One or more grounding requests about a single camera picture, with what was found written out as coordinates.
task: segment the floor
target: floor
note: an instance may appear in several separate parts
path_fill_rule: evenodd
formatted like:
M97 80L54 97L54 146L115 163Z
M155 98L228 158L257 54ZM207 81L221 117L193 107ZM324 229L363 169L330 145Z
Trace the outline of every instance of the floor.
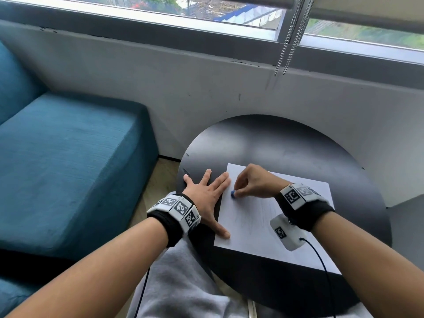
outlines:
M147 183L146 189L144 190L141 199L134 210L134 214L130 222L130 227L146 219L146 211L153 204L155 204L169 192L176 190L175 182L178 173L178 167L179 163L175 161L170 161L167 159L159 159L157 161L149 182ZM240 294L227 286L215 275L214 278L224 294L237 299L237 301L246 303ZM119 311L116 318L126 317L132 297L133 295L131 295L130 299L128 299L126 304L122 307L121 311Z

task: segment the white paper sheet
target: white paper sheet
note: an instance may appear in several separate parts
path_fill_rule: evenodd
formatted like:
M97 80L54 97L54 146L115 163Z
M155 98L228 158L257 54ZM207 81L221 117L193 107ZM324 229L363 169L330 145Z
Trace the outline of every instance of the white paper sheet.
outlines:
M214 246L324 270L315 251L307 243L295 251L288 251L283 246L269 224L271 219L282 213L274 198L261 199L251 196L240 199L231 198L236 178L244 168L245 166L228 163L227 172L230 174L231 185L223 193L218 222L230 231L231 238L224 240L215 236ZM325 197L331 206L334 206L328 183L278 173L273 174L313 188ZM310 232L307 232L307 240L320 254L327 271L340 274L334 262Z

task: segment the table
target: table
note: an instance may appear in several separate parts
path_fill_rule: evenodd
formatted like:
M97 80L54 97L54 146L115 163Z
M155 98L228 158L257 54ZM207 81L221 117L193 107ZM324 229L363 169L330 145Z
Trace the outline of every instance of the table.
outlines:
M198 135L185 152L177 192L185 188L184 170L198 183L210 168L211 183L226 171L227 163L253 163L268 171L329 183L337 213L391 246L389 217L377 187L346 150L313 128L269 115L218 122ZM205 225L190 235L201 259L237 292L291 317L332 316L324 271L214 247L214 239ZM330 273L330 279L338 314L358 303L342 276Z

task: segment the gray pants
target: gray pants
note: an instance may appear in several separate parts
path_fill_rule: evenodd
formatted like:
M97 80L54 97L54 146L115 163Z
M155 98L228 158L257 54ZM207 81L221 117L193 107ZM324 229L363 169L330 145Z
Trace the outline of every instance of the gray pants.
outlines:
M150 268L136 318L248 318L246 306L223 295L201 263L187 238L166 251ZM145 278L135 290L127 318L135 318Z

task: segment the teal couch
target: teal couch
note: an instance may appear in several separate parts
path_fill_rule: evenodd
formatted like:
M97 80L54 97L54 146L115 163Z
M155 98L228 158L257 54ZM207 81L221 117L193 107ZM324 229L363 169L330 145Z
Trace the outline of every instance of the teal couch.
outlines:
M145 106L49 91L0 44L0 317L126 229L157 157Z

